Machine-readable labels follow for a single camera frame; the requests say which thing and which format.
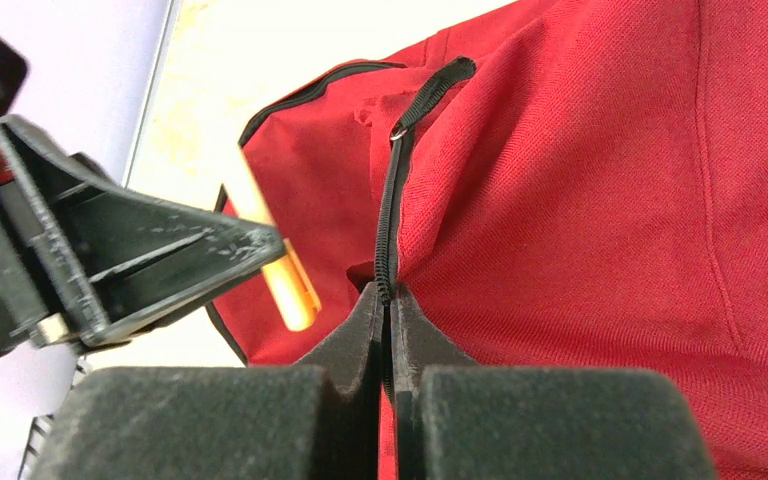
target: yellow object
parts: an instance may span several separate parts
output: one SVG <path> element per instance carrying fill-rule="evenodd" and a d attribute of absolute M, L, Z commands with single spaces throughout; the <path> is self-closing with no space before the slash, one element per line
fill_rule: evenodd
<path fill-rule="evenodd" d="M 229 152 L 226 157 L 223 184 L 237 216 L 275 226 L 248 162 L 233 143 L 229 144 L 237 153 Z M 322 303 L 289 240 L 284 239 L 284 247 L 287 254 L 264 266 L 261 272 L 287 329 L 298 332 L 313 325 L 316 314 L 322 310 Z"/>

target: white surface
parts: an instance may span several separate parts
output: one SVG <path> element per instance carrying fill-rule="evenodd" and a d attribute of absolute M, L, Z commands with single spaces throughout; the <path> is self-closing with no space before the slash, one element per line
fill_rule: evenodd
<path fill-rule="evenodd" d="M 170 0 L 0 0 L 0 37 L 30 64 L 12 112 L 121 180 Z M 0 479 L 15 479 L 31 419 L 59 408 L 75 359 L 23 345 L 0 359 Z"/>
<path fill-rule="evenodd" d="M 170 1 L 0 0 L 0 37 L 30 65 L 12 113 L 122 179 Z"/>
<path fill-rule="evenodd" d="M 75 358 L 63 346 L 20 345 L 0 359 L 0 479 L 16 478 L 31 419 L 59 408 L 74 371 Z"/>
<path fill-rule="evenodd" d="M 217 0 L 206 14 L 214 10 L 211 28 L 227 30 L 228 63 L 203 68 L 235 77 L 238 95 L 258 99 L 241 109 L 248 120 L 260 107 L 336 64 L 387 57 L 509 3 L 512 0 Z M 236 125 L 236 136 L 243 125 Z"/>

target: red textile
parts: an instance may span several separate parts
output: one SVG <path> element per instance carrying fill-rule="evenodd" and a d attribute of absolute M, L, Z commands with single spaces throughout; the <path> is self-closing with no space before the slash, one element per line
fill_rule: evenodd
<path fill-rule="evenodd" d="M 456 56 L 477 72 L 422 122 L 401 203 L 428 318 L 487 364 L 660 371 L 723 478 L 768 478 L 768 2 L 519 2 L 273 114 L 244 151 L 324 310 L 292 334 L 261 279 L 219 299 L 251 363 L 346 317 L 390 129 Z"/>

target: black zipper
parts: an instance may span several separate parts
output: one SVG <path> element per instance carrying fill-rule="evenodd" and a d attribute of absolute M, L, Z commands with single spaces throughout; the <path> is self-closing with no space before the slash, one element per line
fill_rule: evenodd
<path fill-rule="evenodd" d="M 400 220 L 399 206 L 410 170 L 415 129 L 417 124 L 440 103 L 446 92 L 457 83 L 472 78 L 474 74 L 475 62 L 465 57 L 458 57 L 438 70 L 417 92 L 410 107 L 396 122 L 390 136 L 390 166 L 387 169 L 387 179 L 384 183 L 381 210 L 378 216 L 374 268 L 375 283 L 384 312 L 381 333 L 381 353 L 384 359 L 381 379 L 391 402 L 393 401 L 393 367 L 390 349 L 390 304 L 395 297 L 399 268 L 396 245 Z"/>
<path fill-rule="evenodd" d="M 329 84 L 336 82 L 337 80 L 359 73 L 374 72 L 376 70 L 384 70 L 387 68 L 405 68 L 405 66 L 400 63 L 391 62 L 355 62 L 331 70 L 302 89 L 291 93 L 283 99 L 257 112 L 251 120 L 249 120 L 249 123 L 246 124 L 246 128 L 243 129 L 243 133 L 240 135 L 240 140 L 238 142 L 239 145 L 241 147 L 245 145 L 257 129 L 263 125 L 263 122 L 265 122 L 273 113 L 288 108 L 298 107 L 299 105 L 316 100 L 322 95 L 325 95 L 325 90 L 328 88 Z"/>

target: black device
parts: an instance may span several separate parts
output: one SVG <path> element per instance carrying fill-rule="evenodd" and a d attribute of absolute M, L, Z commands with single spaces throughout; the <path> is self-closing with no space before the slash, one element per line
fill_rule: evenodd
<path fill-rule="evenodd" d="M 284 254 L 271 227 L 128 191 L 25 119 L 2 116 L 26 71 L 5 48 L 0 355 L 25 339 L 79 352 L 127 341 Z M 243 253 L 221 253 L 232 244 Z M 716 477 L 686 401 L 663 376 L 481 367 L 407 287 L 385 305 L 371 284 L 293 366 L 89 375 L 32 475 L 376 478 L 382 389 L 401 479 Z"/>

